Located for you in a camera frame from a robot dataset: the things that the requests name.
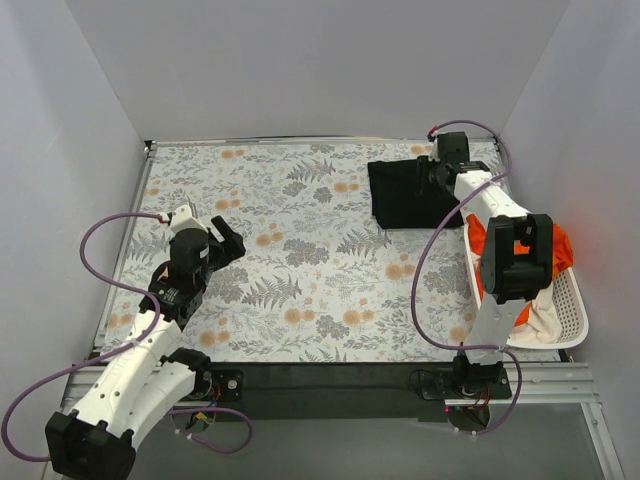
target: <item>white wall panel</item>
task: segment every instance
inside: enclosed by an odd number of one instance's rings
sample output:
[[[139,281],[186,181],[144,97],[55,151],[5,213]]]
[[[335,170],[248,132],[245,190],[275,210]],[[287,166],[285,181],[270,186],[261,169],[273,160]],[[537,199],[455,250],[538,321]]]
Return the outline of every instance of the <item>white wall panel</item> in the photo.
[[[572,0],[504,129],[514,191],[571,237],[589,362],[627,478],[640,477],[640,1]]]
[[[142,143],[62,0],[0,0],[0,412],[41,378],[89,352],[107,287],[83,269],[80,238],[127,210]],[[113,271],[123,224],[89,256]],[[46,455],[44,427],[65,380],[34,392],[10,423],[15,444]],[[0,477],[40,478],[43,464],[0,445]]]
[[[67,0],[143,138],[502,128],[568,0]]]

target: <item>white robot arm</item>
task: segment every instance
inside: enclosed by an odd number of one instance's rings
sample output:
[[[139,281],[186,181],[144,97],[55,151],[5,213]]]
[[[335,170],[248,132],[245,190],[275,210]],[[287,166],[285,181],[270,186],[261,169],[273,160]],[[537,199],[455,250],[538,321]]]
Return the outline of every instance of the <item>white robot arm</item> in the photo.
[[[432,163],[427,173],[425,162],[437,163]],[[486,165],[471,161],[463,132],[437,135],[431,155],[419,157],[418,166],[420,186],[424,182],[440,185],[460,201],[493,176]],[[532,214],[522,208],[497,184],[477,193],[467,208],[478,217],[487,236],[480,263],[485,295],[464,345],[502,348],[526,303],[551,284],[553,222],[548,215]],[[529,253],[515,254],[516,242],[528,246]],[[497,378],[502,368],[501,351],[493,348],[465,353],[465,375],[473,377],[480,372],[477,376],[484,379],[480,378],[479,383]]]
[[[218,241],[191,205],[161,216],[174,237],[170,260],[158,267],[149,286],[160,303],[160,321],[136,342],[156,314],[145,297],[127,336],[134,346],[111,359],[69,415],[55,413],[45,428],[54,470],[72,478],[126,478],[153,426],[181,398],[207,391],[209,357],[183,348],[164,354],[202,304],[211,274],[244,256],[242,237],[216,217],[212,223],[224,239]],[[159,362],[160,372],[149,381]]]

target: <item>floral tablecloth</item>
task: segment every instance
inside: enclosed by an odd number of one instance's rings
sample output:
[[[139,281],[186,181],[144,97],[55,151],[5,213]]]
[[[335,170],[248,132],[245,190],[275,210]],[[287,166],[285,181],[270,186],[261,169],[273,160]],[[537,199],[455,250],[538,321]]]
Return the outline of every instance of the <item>floral tablecloth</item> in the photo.
[[[208,223],[222,215],[247,254],[213,274],[205,300],[175,345],[214,361],[448,361],[409,316],[409,292],[431,230],[382,231],[371,216],[367,162],[415,158],[426,144],[316,143],[172,146],[158,149],[141,211],[193,202]],[[501,168],[492,143],[472,156]],[[121,279],[146,286],[168,257],[170,231],[138,220]],[[140,301],[119,291],[103,350],[126,336]],[[475,307],[462,229],[445,231],[423,271],[418,310],[426,332],[458,343]],[[557,360],[553,351],[517,351]]]

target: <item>black fabric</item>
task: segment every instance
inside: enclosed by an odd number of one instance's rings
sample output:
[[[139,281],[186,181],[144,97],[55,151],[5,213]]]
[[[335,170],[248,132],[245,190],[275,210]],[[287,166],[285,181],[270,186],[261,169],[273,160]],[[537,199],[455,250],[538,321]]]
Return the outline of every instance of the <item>black fabric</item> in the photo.
[[[442,219],[458,205],[458,200],[438,185],[425,182],[424,192],[416,195],[417,160],[370,162],[369,183],[373,216],[383,229],[436,228]],[[436,166],[427,164],[427,171]],[[446,228],[462,225],[458,212]]]

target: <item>laundry basket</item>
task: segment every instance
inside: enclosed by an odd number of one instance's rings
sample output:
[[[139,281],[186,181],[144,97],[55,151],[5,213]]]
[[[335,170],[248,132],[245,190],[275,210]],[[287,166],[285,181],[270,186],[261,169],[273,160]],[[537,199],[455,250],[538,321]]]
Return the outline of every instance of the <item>laundry basket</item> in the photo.
[[[475,269],[473,266],[473,258],[471,256],[471,247],[469,245],[469,224],[464,225],[464,245],[467,258],[467,274],[471,285],[471,293],[476,303],[476,307],[480,308],[480,292],[476,281]],[[535,350],[558,350],[561,348],[571,348],[580,345],[589,332],[589,320],[584,310],[580,290],[573,269],[558,274],[553,281],[553,304],[558,313],[558,320],[562,325],[562,334],[556,343],[523,343],[513,340],[509,336],[507,345],[517,348],[530,348]]]

